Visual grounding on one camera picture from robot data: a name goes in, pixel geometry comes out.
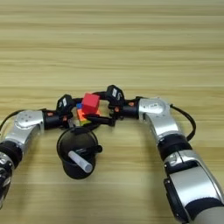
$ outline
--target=cable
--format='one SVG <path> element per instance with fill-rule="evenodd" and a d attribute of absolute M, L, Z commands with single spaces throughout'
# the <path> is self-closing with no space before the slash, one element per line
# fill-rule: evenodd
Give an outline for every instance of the cable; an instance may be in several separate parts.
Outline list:
<path fill-rule="evenodd" d="M 173 104 L 171 104 L 171 108 L 177 110 L 180 114 L 182 114 L 184 117 L 186 117 L 186 119 L 191 123 L 192 125 L 192 132 L 186 137 L 186 140 L 189 142 L 193 139 L 195 133 L 196 133 L 196 122 L 193 120 L 193 118 L 187 114 L 184 110 L 182 110 L 181 108 L 177 108 L 175 106 L 173 106 Z"/>
<path fill-rule="evenodd" d="M 1 135 L 1 131 L 2 131 L 2 128 L 3 128 L 4 124 L 5 124 L 11 117 L 16 116 L 18 113 L 20 113 L 20 112 L 22 112 L 22 111 L 24 111 L 24 110 L 23 110 L 23 109 L 17 110 L 17 111 L 15 111 L 15 112 L 13 112 L 13 113 L 7 115 L 7 116 L 4 118 L 4 120 L 3 120 L 2 123 L 0 124 L 0 135 Z"/>

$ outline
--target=table surface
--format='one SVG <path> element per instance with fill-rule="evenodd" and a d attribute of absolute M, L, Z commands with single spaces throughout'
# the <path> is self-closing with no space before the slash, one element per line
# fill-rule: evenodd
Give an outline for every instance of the table surface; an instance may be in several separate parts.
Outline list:
<path fill-rule="evenodd" d="M 220 0 L 1 0 L 0 119 L 17 109 L 54 109 L 65 93 L 82 97 L 110 84 L 127 98 L 160 96 L 195 118 L 192 147 L 224 188 L 223 6 Z M 173 115 L 189 133 L 189 122 Z M 60 134 L 46 131 L 32 144 L 14 173 L 2 223 L 176 223 L 148 127 L 129 119 L 100 127 L 103 153 L 84 180 L 63 172 L 55 146 Z"/>

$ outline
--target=white marker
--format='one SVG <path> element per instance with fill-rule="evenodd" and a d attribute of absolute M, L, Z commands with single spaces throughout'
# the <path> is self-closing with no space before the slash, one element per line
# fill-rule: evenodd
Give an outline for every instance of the white marker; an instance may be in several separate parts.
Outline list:
<path fill-rule="evenodd" d="M 90 173 L 93 170 L 93 166 L 85 160 L 83 157 L 80 157 L 77 153 L 70 150 L 68 156 L 86 173 Z"/>

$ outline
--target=silver metal cylinder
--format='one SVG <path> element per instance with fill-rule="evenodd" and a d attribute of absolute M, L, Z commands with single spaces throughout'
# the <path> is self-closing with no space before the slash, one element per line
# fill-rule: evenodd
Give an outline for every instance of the silver metal cylinder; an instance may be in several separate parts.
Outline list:
<path fill-rule="evenodd" d="M 213 207 L 201 212 L 193 224 L 223 224 L 224 207 Z"/>

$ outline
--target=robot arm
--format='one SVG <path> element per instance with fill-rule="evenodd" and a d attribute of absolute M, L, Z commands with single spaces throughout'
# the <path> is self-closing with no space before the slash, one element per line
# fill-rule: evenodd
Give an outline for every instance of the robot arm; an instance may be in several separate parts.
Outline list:
<path fill-rule="evenodd" d="M 164 161 L 164 186 L 176 219 L 182 223 L 223 223 L 221 187 L 172 118 L 170 104 L 160 98 L 143 98 L 138 111 L 139 120 L 150 125 Z"/>
<path fill-rule="evenodd" d="M 0 208 L 10 188 L 12 173 L 29 149 L 32 137 L 44 130 L 67 128 L 73 107 L 72 97 L 64 95 L 56 110 L 25 110 L 17 114 L 13 127 L 0 143 Z"/>

